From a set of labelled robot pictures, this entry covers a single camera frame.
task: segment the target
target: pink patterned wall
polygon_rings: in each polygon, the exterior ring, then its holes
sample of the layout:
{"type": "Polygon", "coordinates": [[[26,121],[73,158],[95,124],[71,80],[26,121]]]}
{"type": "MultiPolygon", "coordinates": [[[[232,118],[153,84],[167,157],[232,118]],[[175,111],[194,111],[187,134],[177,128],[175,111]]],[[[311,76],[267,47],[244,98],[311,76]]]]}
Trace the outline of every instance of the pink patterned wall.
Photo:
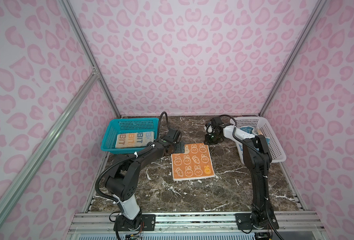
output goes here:
{"type": "Polygon", "coordinates": [[[331,1],[266,118],[330,239],[354,240],[354,1],[331,1]]]}
{"type": "Polygon", "coordinates": [[[64,239],[81,211],[101,162],[113,112],[95,83],[8,219],[0,240],[64,239]]]}
{"type": "Polygon", "coordinates": [[[0,1],[0,198],[90,72],[55,0],[0,1]]]}
{"type": "Polygon", "coordinates": [[[316,0],[71,0],[122,114],[259,113],[316,0]]]}

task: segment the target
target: diagonal metal bar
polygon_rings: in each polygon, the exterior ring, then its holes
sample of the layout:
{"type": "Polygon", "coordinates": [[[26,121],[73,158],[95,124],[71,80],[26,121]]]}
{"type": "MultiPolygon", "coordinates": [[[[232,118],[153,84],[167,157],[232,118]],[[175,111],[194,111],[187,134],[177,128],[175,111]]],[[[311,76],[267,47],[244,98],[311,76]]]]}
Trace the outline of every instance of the diagonal metal bar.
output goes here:
{"type": "Polygon", "coordinates": [[[308,39],[309,35],[311,34],[312,30],[316,26],[319,18],[321,17],[323,10],[326,8],[328,5],[329,0],[318,0],[316,3],[316,6],[314,7],[312,13],[310,14],[310,17],[308,21],[306,22],[304,29],[302,30],[300,36],[298,37],[298,40],[296,41],[296,44],[293,47],[293,50],[291,51],[288,60],[286,60],[286,63],[284,64],[280,74],[277,77],[277,80],[275,84],[273,85],[272,89],[270,90],[270,93],[268,97],[266,98],[266,101],[264,105],[261,108],[260,116],[263,117],[266,113],[266,111],[269,108],[270,103],[273,101],[274,96],[276,95],[279,87],[285,80],[286,74],[292,67],[293,63],[295,62],[297,56],[299,55],[302,47],[304,46],[306,40],[308,39]]]}
{"type": "Polygon", "coordinates": [[[98,79],[92,73],[0,199],[0,228],[98,79]]]}
{"type": "MultiPolygon", "coordinates": [[[[98,64],[96,62],[96,60],[94,59],[92,50],[90,49],[90,46],[88,44],[88,41],[86,40],[86,37],[80,27],[80,24],[78,23],[76,14],[74,13],[73,7],[70,4],[69,0],[58,0],[62,9],[64,10],[65,15],[68,18],[68,21],[70,23],[70,26],[73,28],[74,33],[76,34],[76,37],[78,39],[78,41],[81,44],[82,49],[84,50],[84,53],[90,63],[90,65],[92,66],[93,70],[95,70],[97,72],[97,75],[101,75],[101,71],[98,68],[98,64]]],[[[110,105],[112,106],[114,113],[116,114],[117,118],[121,118],[121,114],[118,111],[118,108],[116,106],[116,104],[114,103],[114,99],[112,97],[112,94],[110,93],[106,81],[103,78],[103,76],[101,75],[101,77],[99,78],[99,82],[104,90],[104,94],[106,95],[110,105]]]]}

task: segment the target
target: teal plastic basket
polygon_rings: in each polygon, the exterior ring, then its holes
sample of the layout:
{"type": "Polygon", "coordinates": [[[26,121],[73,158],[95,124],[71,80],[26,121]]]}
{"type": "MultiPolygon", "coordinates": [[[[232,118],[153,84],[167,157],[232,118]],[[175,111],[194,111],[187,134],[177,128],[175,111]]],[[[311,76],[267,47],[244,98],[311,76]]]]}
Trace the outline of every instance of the teal plastic basket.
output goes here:
{"type": "Polygon", "coordinates": [[[107,127],[101,150],[111,152],[113,154],[134,153],[141,151],[144,147],[132,148],[115,148],[117,135],[121,133],[133,132],[154,132],[154,137],[157,136],[158,118],[127,118],[113,119],[107,127]]]}

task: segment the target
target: orange cloth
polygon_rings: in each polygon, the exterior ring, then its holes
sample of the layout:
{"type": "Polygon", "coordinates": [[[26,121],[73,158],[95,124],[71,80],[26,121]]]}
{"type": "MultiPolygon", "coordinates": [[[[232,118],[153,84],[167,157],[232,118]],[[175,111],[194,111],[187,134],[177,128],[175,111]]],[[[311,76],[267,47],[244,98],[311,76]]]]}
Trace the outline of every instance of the orange cloth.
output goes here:
{"type": "Polygon", "coordinates": [[[186,144],[185,153],[172,154],[172,171],[175,181],[214,177],[208,145],[186,144]]]}

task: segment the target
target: basket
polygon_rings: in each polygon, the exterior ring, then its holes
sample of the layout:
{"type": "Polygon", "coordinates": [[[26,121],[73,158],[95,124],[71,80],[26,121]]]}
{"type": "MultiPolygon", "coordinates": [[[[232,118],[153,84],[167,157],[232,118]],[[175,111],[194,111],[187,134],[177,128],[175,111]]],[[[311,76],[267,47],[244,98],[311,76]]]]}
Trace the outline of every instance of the basket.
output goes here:
{"type": "Polygon", "coordinates": [[[145,147],[115,148],[117,135],[121,133],[133,132],[154,132],[157,136],[158,118],[127,118],[113,119],[106,129],[105,136],[101,144],[102,151],[108,151],[113,154],[125,154],[141,151],[145,147]]]}
{"type": "MultiPolygon", "coordinates": [[[[251,126],[251,127],[258,127],[260,131],[264,134],[265,137],[270,138],[269,142],[269,151],[272,156],[272,162],[283,162],[286,160],[286,155],[284,150],[278,141],[276,134],[274,133],[272,127],[270,126],[268,120],[262,117],[238,117],[235,118],[237,121],[237,128],[243,126],[251,126]]],[[[240,155],[241,162],[244,163],[242,157],[242,151],[240,149],[240,145],[237,144],[238,154],[240,155]]]]}

